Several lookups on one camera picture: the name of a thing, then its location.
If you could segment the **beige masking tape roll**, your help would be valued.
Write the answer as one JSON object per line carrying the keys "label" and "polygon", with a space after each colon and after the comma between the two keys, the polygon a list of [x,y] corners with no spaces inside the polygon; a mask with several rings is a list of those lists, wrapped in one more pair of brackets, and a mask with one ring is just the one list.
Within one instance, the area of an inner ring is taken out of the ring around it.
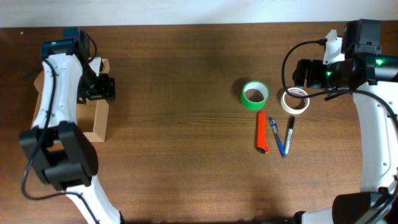
{"label": "beige masking tape roll", "polygon": [[301,88],[292,87],[288,89],[289,93],[296,96],[288,95],[286,92],[283,93],[280,104],[282,108],[290,114],[301,114],[310,105],[310,100],[308,98],[297,98],[298,96],[307,96],[307,92]]}

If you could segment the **green tape roll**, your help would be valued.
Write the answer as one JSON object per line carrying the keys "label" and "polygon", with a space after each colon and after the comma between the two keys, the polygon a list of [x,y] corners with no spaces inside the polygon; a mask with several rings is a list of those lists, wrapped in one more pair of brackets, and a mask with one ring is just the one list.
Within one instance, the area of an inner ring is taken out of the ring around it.
{"label": "green tape roll", "polygon": [[260,110],[264,107],[270,96],[268,87],[260,81],[247,82],[241,92],[241,103],[249,110]]}

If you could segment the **orange utility knife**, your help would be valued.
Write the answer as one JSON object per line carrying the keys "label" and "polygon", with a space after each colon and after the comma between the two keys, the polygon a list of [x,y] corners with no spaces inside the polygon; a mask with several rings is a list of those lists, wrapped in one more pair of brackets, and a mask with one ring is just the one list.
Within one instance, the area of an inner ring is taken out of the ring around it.
{"label": "orange utility knife", "polygon": [[269,153],[269,147],[266,139],[266,114],[264,112],[258,112],[257,114],[257,149],[263,154]]}

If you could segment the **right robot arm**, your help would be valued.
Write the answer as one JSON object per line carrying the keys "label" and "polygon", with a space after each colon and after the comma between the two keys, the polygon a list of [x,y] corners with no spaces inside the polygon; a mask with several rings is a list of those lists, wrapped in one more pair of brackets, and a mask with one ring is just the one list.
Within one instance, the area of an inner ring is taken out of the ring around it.
{"label": "right robot arm", "polygon": [[397,57],[384,55],[381,22],[359,19],[317,44],[323,60],[302,59],[296,88],[327,100],[350,94],[358,111],[363,171],[360,191],[337,196],[330,208],[297,212],[295,223],[388,223],[397,220]]}

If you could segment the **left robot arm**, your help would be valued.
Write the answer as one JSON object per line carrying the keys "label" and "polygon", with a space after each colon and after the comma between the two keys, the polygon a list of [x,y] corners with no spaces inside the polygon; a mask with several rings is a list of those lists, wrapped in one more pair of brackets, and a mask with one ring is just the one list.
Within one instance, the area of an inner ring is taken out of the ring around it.
{"label": "left robot arm", "polygon": [[33,201],[65,195],[88,223],[124,223],[100,184],[96,149],[77,125],[78,104],[116,97],[115,80],[90,52],[95,44],[77,27],[43,43],[40,107],[31,129],[19,135],[28,158],[21,192]]}

